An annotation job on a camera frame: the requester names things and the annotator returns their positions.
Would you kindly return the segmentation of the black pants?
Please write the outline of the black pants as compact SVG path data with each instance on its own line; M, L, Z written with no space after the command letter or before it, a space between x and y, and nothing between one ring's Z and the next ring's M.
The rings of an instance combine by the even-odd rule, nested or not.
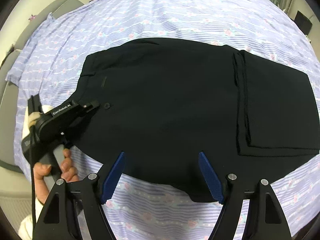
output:
M71 100L100 103L76 142L94 160L171 185L195 202L212 197L198 158L219 178L253 190L319 153L319 114L308 76L229 46L145 38L88 55Z

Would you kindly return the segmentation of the lavender floral bed sheet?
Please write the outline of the lavender floral bed sheet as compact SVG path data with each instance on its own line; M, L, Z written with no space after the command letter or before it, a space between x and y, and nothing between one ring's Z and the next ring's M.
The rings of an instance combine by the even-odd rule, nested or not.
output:
M305 72L319 97L319 61L294 22L269 0L95 0L64 16L52 12L31 32L6 79L17 85L15 163L28 98L57 106L75 91L91 53L147 37L181 38L245 50ZM207 239L221 211L183 192L123 175L104 206L117 239Z

